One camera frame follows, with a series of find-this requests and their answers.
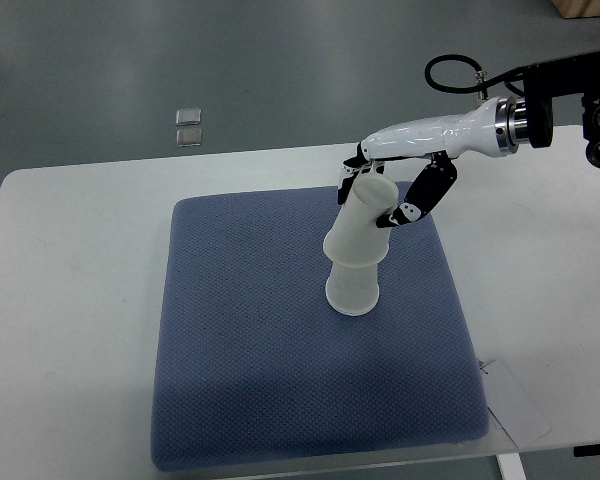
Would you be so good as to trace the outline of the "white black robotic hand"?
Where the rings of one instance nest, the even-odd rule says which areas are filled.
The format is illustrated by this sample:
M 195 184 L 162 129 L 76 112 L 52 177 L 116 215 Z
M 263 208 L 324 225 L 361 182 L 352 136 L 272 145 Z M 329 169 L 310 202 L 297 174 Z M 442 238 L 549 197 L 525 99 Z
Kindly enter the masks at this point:
M 384 128 L 358 143 L 343 162 L 337 202 L 347 200 L 357 177 L 384 172 L 389 161 L 427 159 L 404 200 L 376 220 L 379 228 L 414 223 L 427 216 L 457 179 L 453 160 L 466 152 L 500 158 L 517 152 L 528 141 L 526 107 L 513 97 L 492 98 L 463 115 L 448 115 Z

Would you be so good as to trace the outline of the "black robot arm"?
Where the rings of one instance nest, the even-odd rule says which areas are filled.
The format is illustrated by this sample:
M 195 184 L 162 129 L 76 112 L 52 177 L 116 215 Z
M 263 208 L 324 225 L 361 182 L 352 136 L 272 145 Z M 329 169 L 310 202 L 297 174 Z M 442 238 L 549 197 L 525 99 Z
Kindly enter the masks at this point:
M 514 69 L 518 105 L 509 113 L 509 136 L 535 149 L 552 144 L 557 119 L 580 127 L 583 156 L 600 170 L 600 50 Z

